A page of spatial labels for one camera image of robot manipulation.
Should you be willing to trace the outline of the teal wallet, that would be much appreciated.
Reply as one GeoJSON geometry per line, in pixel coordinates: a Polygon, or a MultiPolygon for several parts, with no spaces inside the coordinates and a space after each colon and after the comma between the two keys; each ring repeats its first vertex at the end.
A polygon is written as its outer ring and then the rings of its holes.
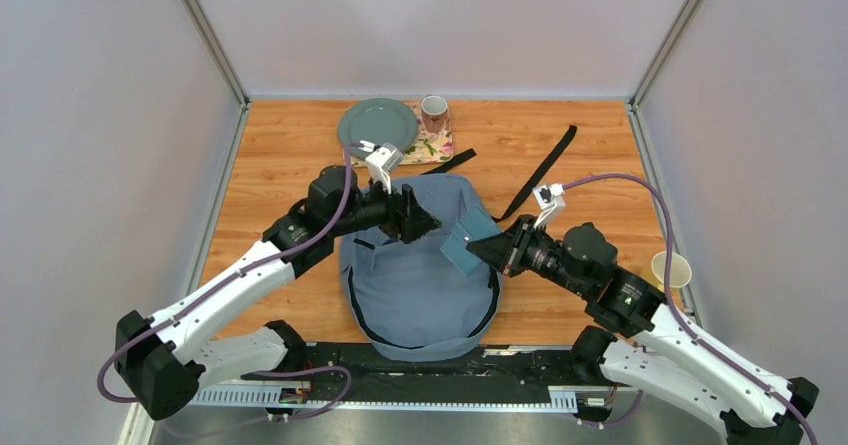
{"type": "Polygon", "coordinates": [[[467,250],[467,245],[501,232],[491,215],[477,206],[467,211],[449,229],[440,247],[442,255],[464,276],[471,276],[483,261],[467,250]]]}

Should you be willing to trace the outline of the blue-grey backpack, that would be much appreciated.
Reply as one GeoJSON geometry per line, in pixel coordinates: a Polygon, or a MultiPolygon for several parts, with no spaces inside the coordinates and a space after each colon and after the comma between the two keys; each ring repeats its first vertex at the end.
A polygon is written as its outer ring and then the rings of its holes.
{"type": "MultiPolygon", "coordinates": [[[[531,196],[577,134],[570,126],[519,189],[497,225],[531,196]]],[[[484,262],[469,277],[440,252],[450,227],[482,199],[454,168],[475,157],[472,149],[406,179],[423,208],[441,221],[438,230],[404,244],[372,227],[342,237],[341,285],[360,329],[390,360],[431,362],[475,348],[498,310],[503,278],[484,262]]]]}

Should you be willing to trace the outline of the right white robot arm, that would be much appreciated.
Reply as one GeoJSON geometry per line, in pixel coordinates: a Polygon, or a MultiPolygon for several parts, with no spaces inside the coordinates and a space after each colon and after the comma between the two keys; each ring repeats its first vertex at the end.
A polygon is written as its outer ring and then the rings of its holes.
{"type": "Polygon", "coordinates": [[[522,215],[505,232],[467,250],[504,275],[531,271],[586,302],[594,320],[572,348],[582,383],[602,377],[673,405],[728,444],[817,440],[807,420],[819,389],[755,365],[710,337],[655,286],[618,266],[617,250],[591,223],[556,240],[522,215]]]}

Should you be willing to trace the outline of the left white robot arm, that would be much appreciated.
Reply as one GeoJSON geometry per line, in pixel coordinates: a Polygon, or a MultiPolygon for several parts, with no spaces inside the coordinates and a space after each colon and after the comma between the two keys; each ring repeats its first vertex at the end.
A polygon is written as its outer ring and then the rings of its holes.
{"type": "Polygon", "coordinates": [[[306,355],[283,322],[231,339],[217,333],[329,257],[338,237],[378,228],[409,244],[440,225],[410,185],[377,181],[361,190],[350,168],[326,167],[306,197],[212,282],[149,316],[133,310],[120,318],[108,364],[131,391],[128,400],[153,420],[176,414],[200,390],[243,375],[272,371],[294,379],[306,355]]]}

